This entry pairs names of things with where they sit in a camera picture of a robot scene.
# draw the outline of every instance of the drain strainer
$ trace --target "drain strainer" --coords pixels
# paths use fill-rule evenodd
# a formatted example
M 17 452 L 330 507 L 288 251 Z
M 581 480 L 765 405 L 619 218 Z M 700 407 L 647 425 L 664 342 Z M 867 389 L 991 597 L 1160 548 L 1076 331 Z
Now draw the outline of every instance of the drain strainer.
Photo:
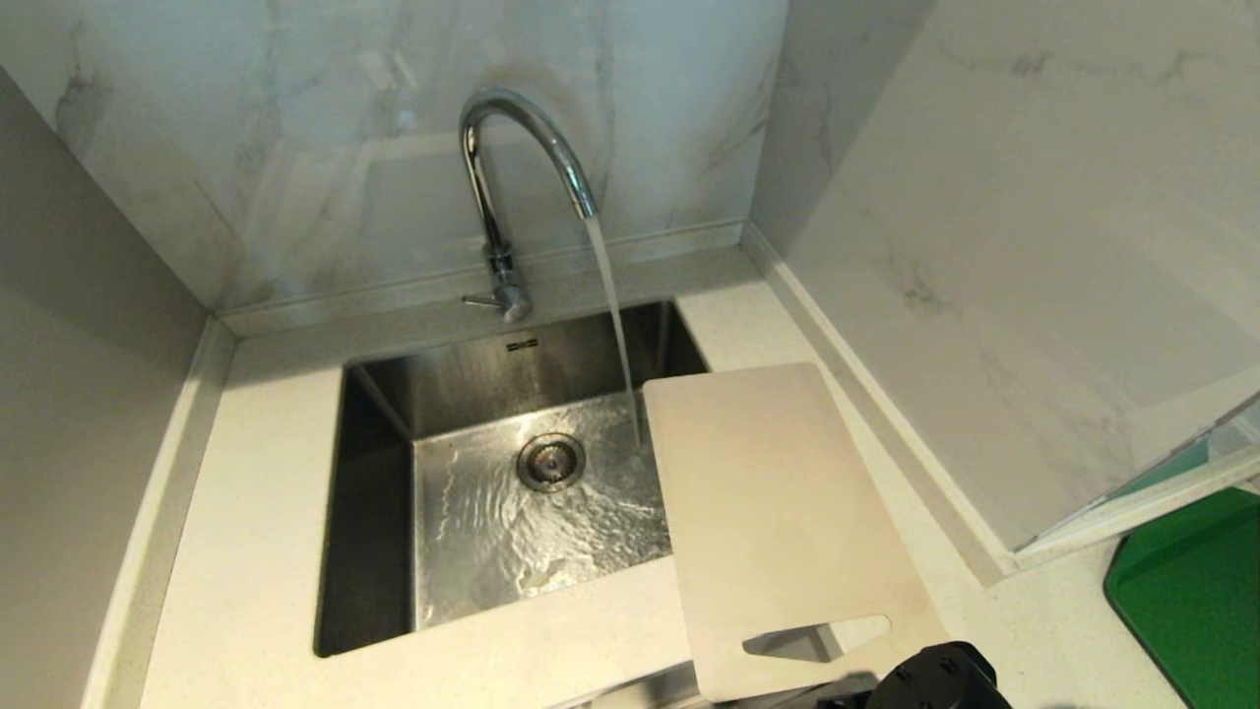
M 577 482 L 586 468 L 586 451 L 571 436 L 547 433 L 525 445 L 517 456 L 520 482 L 538 492 L 556 492 Z

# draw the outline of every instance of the marble wall tile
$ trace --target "marble wall tile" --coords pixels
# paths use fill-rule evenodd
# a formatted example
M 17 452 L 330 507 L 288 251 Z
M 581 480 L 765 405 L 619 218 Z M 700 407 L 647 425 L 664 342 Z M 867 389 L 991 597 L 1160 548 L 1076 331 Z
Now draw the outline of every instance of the marble wall tile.
M 1260 10 L 793 0 L 752 220 L 1004 543 L 1260 390 Z
M 0 64 L 214 310 L 476 266 L 459 112 L 505 84 L 564 128 L 604 230 L 747 215 L 785 3 L 32 0 Z M 522 253 L 585 239 L 491 128 Z

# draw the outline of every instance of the gooseneck faucet spout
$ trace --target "gooseneck faucet spout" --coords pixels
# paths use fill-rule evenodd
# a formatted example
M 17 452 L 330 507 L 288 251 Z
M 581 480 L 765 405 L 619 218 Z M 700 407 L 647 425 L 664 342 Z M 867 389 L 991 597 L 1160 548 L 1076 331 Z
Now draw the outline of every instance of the gooseneck faucet spout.
M 472 196 L 476 199 L 476 208 L 485 227 L 483 252 L 486 266 L 490 268 L 491 296 L 465 296 L 464 301 L 472 305 L 493 305 L 503 312 L 505 322 L 514 322 L 529 315 L 533 310 L 533 301 L 529 298 L 525 282 L 512 256 L 512 242 L 499 228 L 499 215 L 494 208 L 494 200 L 490 199 L 490 189 L 481 165 L 481 151 L 485 150 L 481 140 L 481 122 L 491 115 L 507 116 L 518 122 L 543 146 L 547 156 L 556 165 L 580 219 L 593 217 L 597 209 L 595 195 L 591 194 L 586 174 L 582 171 L 582 164 L 577 161 L 577 155 L 570 147 L 568 140 L 547 117 L 547 113 L 543 113 L 542 108 L 524 96 L 507 88 L 486 88 L 469 98 L 467 103 L 464 105 L 464 113 L 460 116 L 460 142 L 464 149 L 464 162 L 469 170 L 469 180 L 472 183 Z

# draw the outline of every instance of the cutting board handle hole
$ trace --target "cutting board handle hole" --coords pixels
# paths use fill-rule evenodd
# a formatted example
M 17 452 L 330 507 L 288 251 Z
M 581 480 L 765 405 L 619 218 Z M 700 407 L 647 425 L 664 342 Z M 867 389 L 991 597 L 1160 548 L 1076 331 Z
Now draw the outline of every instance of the cutting board handle hole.
M 887 616 L 866 616 L 762 633 L 743 641 L 743 651 L 782 660 L 834 662 L 891 631 Z

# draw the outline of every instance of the white countertop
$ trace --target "white countertop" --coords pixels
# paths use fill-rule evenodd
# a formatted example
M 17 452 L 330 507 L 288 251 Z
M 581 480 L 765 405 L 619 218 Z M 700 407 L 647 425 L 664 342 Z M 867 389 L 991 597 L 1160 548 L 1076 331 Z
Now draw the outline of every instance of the white countertop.
M 629 302 L 675 296 L 713 370 L 819 365 L 737 248 L 617 268 Z M 539 321 L 598 302 L 533 286 Z M 688 659 L 672 559 L 338 655 L 312 650 L 341 366 L 498 331 L 441 303 L 243 341 L 189 509 L 142 706 L 554 706 Z M 982 589 L 828 377 L 946 631 L 1013 706 L 1182 706 L 1102 598 L 1113 545 Z

